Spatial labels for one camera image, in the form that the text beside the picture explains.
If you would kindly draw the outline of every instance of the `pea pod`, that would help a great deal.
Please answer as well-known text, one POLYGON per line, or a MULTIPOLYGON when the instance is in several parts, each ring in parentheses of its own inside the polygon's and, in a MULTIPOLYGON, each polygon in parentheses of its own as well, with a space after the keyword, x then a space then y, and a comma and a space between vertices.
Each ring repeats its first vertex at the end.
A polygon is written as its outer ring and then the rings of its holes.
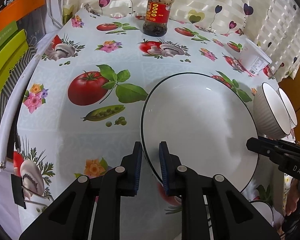
POLYGON ((124 105, 104 106, 91 111, 90 113, 87 114, 86 117, 82 117, 82 119, 83 121, 86 120, 93 121, 93 122, 101 121, 117 113, 122 112, 124 109, 125 109, 124 105))

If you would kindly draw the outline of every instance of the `large white plate with black rim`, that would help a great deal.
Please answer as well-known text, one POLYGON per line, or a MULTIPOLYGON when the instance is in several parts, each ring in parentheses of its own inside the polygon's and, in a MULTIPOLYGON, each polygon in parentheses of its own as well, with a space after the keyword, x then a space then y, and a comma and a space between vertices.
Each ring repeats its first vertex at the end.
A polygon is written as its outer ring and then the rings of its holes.
POLYGON ((243 101, 220 81, 200 73, 163 79, 142 110, 142 146, 160 182, 159 143, 166 141, 182 165, 208 177, 222 174, 242 191, 258 162, 258 154, 246 147, 251 137, 258 137, 257 130, 243 101))

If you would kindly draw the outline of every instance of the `chili sauce jar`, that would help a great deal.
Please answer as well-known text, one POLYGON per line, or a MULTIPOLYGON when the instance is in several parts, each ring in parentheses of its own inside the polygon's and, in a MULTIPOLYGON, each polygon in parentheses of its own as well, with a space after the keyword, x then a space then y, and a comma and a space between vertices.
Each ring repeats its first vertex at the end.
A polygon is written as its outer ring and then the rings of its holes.
POLYGON ((154 37, 166 34, 173 2, 174 0, 148 0, 146 20, 143 24, 144 34, 154 37))

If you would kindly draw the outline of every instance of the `tablecloth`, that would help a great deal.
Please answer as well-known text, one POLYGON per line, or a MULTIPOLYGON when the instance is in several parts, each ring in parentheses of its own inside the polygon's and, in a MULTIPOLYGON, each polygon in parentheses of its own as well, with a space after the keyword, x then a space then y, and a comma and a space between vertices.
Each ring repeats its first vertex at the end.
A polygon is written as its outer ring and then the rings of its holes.
MULTIPOLYGON (((267 67, 254 76, 236 60, 246 38, 241 30, 216 34, 169 20, 167 34, 154 38, 140 31, 142 25, 142 17, 114 19, 83 8, 42 56, 18 119, 22 153, 17 161, 24 184, 39 195, 55 199, 81 174, 100 176, 131 154, 140 141, 143 103, 164 77, 198 72, 227 86, 234 83, 251 112, 259 85, 278 88, 267 67)), ((272 205, 272 172, 269 160, 261 158, 247 198, 272 205)), ((51 203, 29 192, 25 196, 51 203)), ((23 230, 44 210, 26 206, 19 207, 23 230)), ((173 239, 181 232, 180 210, 180 201, 165 196, 143 158, 138 195, 122 198, 121 239, 173 239)), ((52 232, 47 228, 40 234, 49 238, 52 232)))

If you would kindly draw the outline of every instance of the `human hand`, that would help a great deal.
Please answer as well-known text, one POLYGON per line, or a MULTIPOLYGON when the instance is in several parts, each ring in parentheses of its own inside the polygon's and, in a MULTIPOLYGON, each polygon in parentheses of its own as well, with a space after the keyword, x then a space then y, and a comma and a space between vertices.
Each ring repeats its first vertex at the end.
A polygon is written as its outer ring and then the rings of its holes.
POLYGON ((298 190, 298 180, 293 179, 291 182, 290 190, 287 196, 286 203, 286 214, 287 216, 291 215, 292 212, 295 212, 297 209, 297 202, 300 198, 300 191, 298 190))

